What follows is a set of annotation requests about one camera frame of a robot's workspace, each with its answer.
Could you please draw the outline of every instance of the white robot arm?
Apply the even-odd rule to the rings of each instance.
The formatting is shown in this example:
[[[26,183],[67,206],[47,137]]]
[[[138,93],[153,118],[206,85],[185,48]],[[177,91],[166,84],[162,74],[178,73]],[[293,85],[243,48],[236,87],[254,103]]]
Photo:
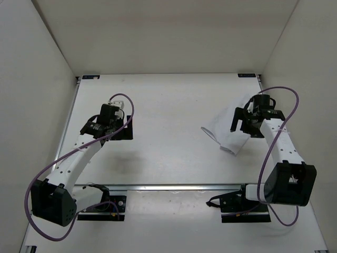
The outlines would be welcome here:
[[[247,109],[253,103],[253,110]],[[259,94],[252,97],[245,107],[236,108],[231,131],[236,130],[238,120],[242,120],[240,130],[252,138],[265,138],[269,147],[273,146],[274,168],[265,173],[269,175],[260,185],[260,200],[266,203],[306,206],[316,178],[316,169],[307,165],[294,147],[289,134],[282,124],[283,113],[275,110],[276,102],[269,95]],[[245,185],[245,197],[258,201],[257,184]]]
[[[81,129],[73,149],[120,129],[124,124],[123,107],[123,101],[103,104],[100,114],[91,117]],[[132,119],[126,128],[111,139],[94,142],[59,162],[55,170],[43,181],[34,182],[31,188],[33,214],[65,227],[79,211],[109,200],[108,188],[90,184],[81,190],[73,191],[75,182],[106,141],[131,139]]]

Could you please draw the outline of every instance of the white fabric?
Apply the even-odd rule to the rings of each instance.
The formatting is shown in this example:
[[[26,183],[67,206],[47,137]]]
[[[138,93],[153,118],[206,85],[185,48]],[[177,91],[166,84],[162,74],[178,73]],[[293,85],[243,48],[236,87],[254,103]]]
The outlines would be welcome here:
[[[243,108],[253,94],[246,94],[234,100],[228,108],[223,109],[205,127],[201,129],[216,141],[220,148],[230,154],[237,155],[245,145],[250,135],[240,131],[241,121],[237,124],[236,131],[231,132],[230,128],[233,121],[235,108]]]

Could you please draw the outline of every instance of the purple cable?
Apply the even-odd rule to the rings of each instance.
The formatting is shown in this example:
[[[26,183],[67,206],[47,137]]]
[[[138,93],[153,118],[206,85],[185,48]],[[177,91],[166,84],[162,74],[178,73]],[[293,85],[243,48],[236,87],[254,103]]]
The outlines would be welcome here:
[[[50,240],[50,241],[62,241],[63,239],[65,239],[65,238],[69,235],[69,233],[71,232],[71,230],[72,230],[72,228],[73,228],[73,226],[74,226],[74,223],[75,223],[75,220],[76,220],[76,217],[77,217],[78,213],[74,216],[74,219],[73,219],[73,221],[72,221],[72,223],[71,223],[71,225],[70,225],[69,230],[67,231],[67,233],[66,233],[63,237],[60,237],[60,238],[54,238],[54,237],[51,237],[51,236],[49,236],[49,235],[43,233],[43,232],[40,230],[40,228],[37,227],[37,225],[36,225],[36,224],[34,223],[34,221],[33,221],[33,218],[31,217],[31,214],[29,213],[29,207],[28,207],[29,192],[31,191],[31,188],[32,188],[34,182],[35,182],[35,181],[36,181],[36,180],[37,180],[37,179],[38,179],[38,178],[39,178],[45,171],[47,171],[49,168],[51,168],[54,164],[56,164],[56,163],[62,161],[63,159],[65,159],[65,158],[67,158],[67,157],[73,155],[74,153],[78,152],[80,149],[83,149],[83,148],[85,148],[85,147],[87,147],[87,146],[90,146],[91,144],[93,144],[93,143],[95,143],[95,142],[97,142],[97,141],[101,141],[101,140],[104,140],[104,139],[113,137],[115,134],[118,134],[119,132],[121,132],[121,130],[124,129],[124,128],[131,122],[131,120],[132,120],[132,118],[133,118],[134,111],[135,111],[135,107],[134,107],[134,104],[133,104],[132,100],[131,100],[127,95],[125,95],[125,94],[123,94],[123,93],[117,93],[117,94],[113,95],[113,96],[109,99],[109,101],[111,101],[111,99],[113,99],[113,98],[116,97],[116,96],[124,96],[124,97],[126,97],[126,98],[129,100],[130,104],[131,104],[131,107],[132,107],[132,113],[131,113],[130,118],[126,121],[126,123],[125,123],[124,125],[122,125],[121,128],[119,128],[119,129],[116,130],[115,132],[110,133],[110,134],[108,134],[108,135],[106,135],[106,136],[100,137],[100,138],[98,138],[98,139],[95,139],[95,140],[93,140],[93,141],[90,141],[90,142],[88,142],[88,143],[86,143],[86,144],[80,146],[78,149],[74,149],[74,150],[70,151],[69,153],[65,154],[64,156],[62,156],[62,157],[58,158],[57,160],[53,161],[51,164],[49,164],[48,166],[46,166],[42,171],[40,171],[40,172],[33,178],[32,182],[30,182],[30,184],[29,184],[29,186],[28,186],[28,188],[27,188],[27,191],[26,191],[26,194],[25,194],[25,200],[24,200],[24,208],[25,208],[25,213],[26,213],[26,217],[27,217],[27,219],[28,219],[28,222],[29,222],[29,224],[34,228],[34,230],[35,230],[38,234],[40,234],[42,237],[44,237],[44,238],[46,238],[46,239],[48,239],[48,240]],[[117,215],[118,215],[118,219],[119,219],[120,214],[119,214],[118,208],[117,208],[116,204],[113,203],[113,202],[111,202],[111,201],[106,201],[106,202],[98,203],[98,204],[92,205],[92,206],[87,207],[87,208],[93,208],[93,207],[97,207],[97,206],[104,205],[104,204],[108,204],[108,203],[109,203],[109,204],[112,204],[112,205],[116,208],[116,210],[117,210]]]
[[[293,90],[292,88],[289,88],[289,87],[284,87],[284,86],[274,86],[274,87],[270,87],[270,88],[267,88],[267,89],[264,89],[262,91],[260,91],[259,93],[262,93],[262,92],[265,92],[265,91],[268,91],[268,90],[273,90],[273,89],[285,89],[285,90],[289,90],[291,92],[293,92],[296,96],[296,104],[294,106],[294,109],[291,111],[291,113],[289,114],[288,117],[286,117],[286,119],[283,121],[282,125],[280,126],[280,129],[283,129],[283,127],[285,126],[285,124],[287,123],[287,121],[292,117],[292,115],[295,113],[295,111],[297,110],[297,107],[299,106],[299,103],[300,103],[300,97],[299,95],[297,94],[297,92],[295,90]],[[263,161],[263,164],[262,164],[262,167],[261,167],[261,171],[260,171],[260,175],[259,175],[259,179],[257,181],[257,199],[259,200],[260,203],[264,203],[262,200],[261,200],[261,197],[260,197],[260,188],[261,188],[261,181],[262,181],[262,176],[263,176],[263,172],[264,172],[264,169],[265,169],[265,166],[268,162],[268,158],[276,144],[276,141],[277,139],[279,138],[280,134],[281,134],[281,130],[278,130],[272,144],[270,145],[269,149],[268,149],[268,152],[267,152],[267,155],[265,156],[264,158],[264,161]],[[294,219],[294,221],[290,224],[285,224],[281,219],[280,217],[276,214],[275,210],[272,208],[272,206],[269,204],[269,203],[266,203],[268,205],[268,207],[272,210],[272,212],[274,213],[274,215],[276,216],[276,219],[284,226],[286,227],[290,227],[292,225],[294,225],[298,218],[299,218],[299,207],[296,206],[296,217]]]
[[[255,208],[257,208],[260,204],[256,205],[255,207],[247,210],[247,211],[241,211],[241,212],[231,212],[231,213],[226,213],[224,215],[221,215],[221,216],[236,216],[236,215],[242,215],[244,213],[248,213],[248,212],[251,212],[253,211]]]

